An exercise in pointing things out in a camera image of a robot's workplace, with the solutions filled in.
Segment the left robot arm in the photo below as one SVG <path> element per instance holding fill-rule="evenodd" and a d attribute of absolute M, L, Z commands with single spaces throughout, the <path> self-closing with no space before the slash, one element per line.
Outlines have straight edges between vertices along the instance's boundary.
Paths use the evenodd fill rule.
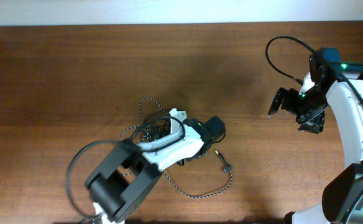
<path fill-rule="evenodd" d="M 224 122 L 213 116 L 206 122 L 171 118 L 176 131 L 151 142 L 116 142 L 114 149 L 88 176 L 85 187 L 96 218 L 122 223 L 145 200 L 162 172 L 183 159 L 202 156 L 226 132 Z"/>

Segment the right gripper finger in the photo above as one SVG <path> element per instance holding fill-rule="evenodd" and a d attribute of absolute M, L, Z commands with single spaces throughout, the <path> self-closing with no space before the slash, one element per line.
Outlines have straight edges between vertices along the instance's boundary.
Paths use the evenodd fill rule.
<path fill-rule="evenodd" d="M 298 130 L 306 131 L 313 134 L 319 134 L 323 131 L 325 122 L 325 112 L 321 112 L 319 115 L 314 117 L 312 120 L 302 124 Z"/>
<path fill-rule="evenodd" d="M 275 114 L 283 103 L 284 97 L 287 95 L 288 90 L 284 88 L 279 88 L 273 98 L 272 104 L 270 105 L 268 111 L 268 117 L 270 118 L 273 114 Z"/>

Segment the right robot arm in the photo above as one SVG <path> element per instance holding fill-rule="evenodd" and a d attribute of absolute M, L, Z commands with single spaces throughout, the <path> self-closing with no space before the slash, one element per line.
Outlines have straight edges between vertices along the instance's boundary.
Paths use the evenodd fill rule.
<path fill-rule="evenodd" d="M 301 89 L 279 88 L 268 115 L 279 109 L 296 116 L 301 131 L 319 134 L 331 108 L 344 152 L 344 170 L 323 190 L 321 202 L 290 212 L 284 223 L 363 223 L 363 64 L 343 62 L 339 51 L 321 48 L 310 55 Z"/>

